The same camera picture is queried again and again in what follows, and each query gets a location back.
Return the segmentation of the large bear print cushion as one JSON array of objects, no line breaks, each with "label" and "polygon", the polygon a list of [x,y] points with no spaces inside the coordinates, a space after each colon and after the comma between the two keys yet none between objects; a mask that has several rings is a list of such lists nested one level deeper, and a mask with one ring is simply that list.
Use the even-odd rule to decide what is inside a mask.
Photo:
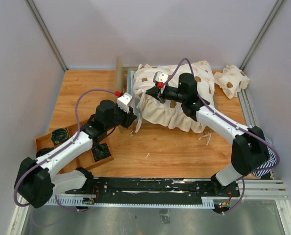
[{"label": "large bear print cushion", "polygon": [[131,82],[138,117],[132,135],[138,133],[143,121],[185,132],[205,130],[205,124],[198,122],[190,109],[201,104],[200,98],[214,104],[215,79],[207,61],[180,66],[140,64]]}]

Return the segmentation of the wooden pet bed frame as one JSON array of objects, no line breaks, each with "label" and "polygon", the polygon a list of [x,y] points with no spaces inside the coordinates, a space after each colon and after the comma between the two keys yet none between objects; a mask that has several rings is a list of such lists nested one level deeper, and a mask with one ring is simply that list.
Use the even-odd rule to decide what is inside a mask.
[{"label": "wooden pet bed frame", "polygon": [[[122,58],[118,56],[116,58],[116,79],[115,79],[115,88],[118,91],[125,92],[126,91],[126,85],[127,85],[127,73],[128,71],[135,71],[138,67],[137,66],[123,66]],[[138,123],[138,118],[133,122],[133,124],[130,126],[131,132],[130,137],[135,136],[136,127]],[[124,132],[124,128],[119,126],[120,133]]]}]

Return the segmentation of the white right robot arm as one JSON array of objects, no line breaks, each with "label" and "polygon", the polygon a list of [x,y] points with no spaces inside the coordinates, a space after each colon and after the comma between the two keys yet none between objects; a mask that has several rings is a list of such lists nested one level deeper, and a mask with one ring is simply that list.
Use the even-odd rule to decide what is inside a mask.
[{"label": "white right robot arm", "polygon": [[223,195],[232,182],[261,169],[261,165],[270,159],[262,129],[241,125],[215,109],[199,95],[198,84],[192,74],[181,74],[177,87],[168,85],[168,76],[161,72],[155,73],[153,81],[154,87],[146,91],[147,95],[159,101],[180,103],[186,116],[205,124],[231,144],[231,162],[211,177],[213,194]]}]

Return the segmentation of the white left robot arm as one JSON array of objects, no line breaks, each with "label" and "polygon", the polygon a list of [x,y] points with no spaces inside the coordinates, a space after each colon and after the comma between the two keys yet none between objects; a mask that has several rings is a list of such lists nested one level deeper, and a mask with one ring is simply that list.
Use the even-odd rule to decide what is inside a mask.
[{"label": "white left robot arm", "polygon": [[130,106],[132,99],[124,94],[116,102],[101,101],[95,114],[70,139],[36,160],[25,158],[15,181],[14,199],[21,195],[34,208],[40,208],[53,195],[72,190],[91,193],[94,187],[91,172],[82,167],[64,174],[59,171],[82,153],[99,146],[109,130],[118,126],[128,128],[137,118]]}]

